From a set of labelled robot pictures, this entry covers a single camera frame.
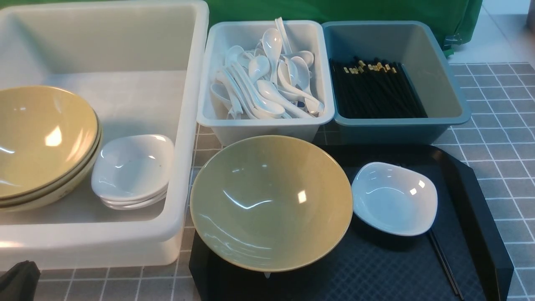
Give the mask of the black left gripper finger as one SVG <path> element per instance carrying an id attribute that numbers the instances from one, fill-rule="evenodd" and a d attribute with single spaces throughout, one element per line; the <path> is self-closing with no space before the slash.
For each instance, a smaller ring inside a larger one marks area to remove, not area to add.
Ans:
<path id="1" fill-rule="evenodd" d="M 15 264 L 0 278 L 2 301 L 33 301 L 40 278 L 40 270 L 34 261 Z"/>

